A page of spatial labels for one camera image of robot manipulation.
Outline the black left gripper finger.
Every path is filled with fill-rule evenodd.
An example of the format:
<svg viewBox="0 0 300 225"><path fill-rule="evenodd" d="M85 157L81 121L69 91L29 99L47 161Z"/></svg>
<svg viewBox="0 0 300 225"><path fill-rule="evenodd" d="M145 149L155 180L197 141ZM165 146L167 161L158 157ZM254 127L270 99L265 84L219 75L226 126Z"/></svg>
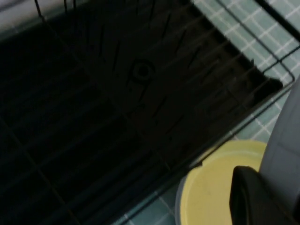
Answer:
<svg viewBox="0 0 300 225"><path fill-rule="evenodd" d="M233 170L230 214L234 225L294 225L295 219L277 201L262 176L249 166Z"/></svg>

